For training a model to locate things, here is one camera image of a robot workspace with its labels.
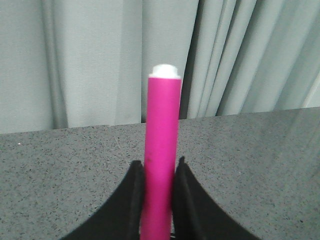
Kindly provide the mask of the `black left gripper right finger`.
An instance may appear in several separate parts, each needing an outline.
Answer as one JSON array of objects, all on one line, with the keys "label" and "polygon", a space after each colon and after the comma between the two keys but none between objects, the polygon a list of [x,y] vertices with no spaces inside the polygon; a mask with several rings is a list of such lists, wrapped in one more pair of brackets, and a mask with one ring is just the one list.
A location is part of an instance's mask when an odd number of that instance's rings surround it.
[{"label": "black left gripper right finger", "polygon": [[185,158],[175,171],[172,213],[177,240],[257,240],[203,189]]}]

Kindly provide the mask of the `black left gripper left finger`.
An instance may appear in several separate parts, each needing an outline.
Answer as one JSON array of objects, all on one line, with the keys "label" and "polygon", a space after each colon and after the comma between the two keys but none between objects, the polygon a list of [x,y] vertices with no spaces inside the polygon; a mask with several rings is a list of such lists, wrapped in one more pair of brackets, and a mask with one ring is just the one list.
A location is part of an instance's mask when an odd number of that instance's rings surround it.
[{"label": "black left gripper left finger", "polygon": [[108,200],[63,240],[138,240],[145,174],[140,161],[128,171]]}]

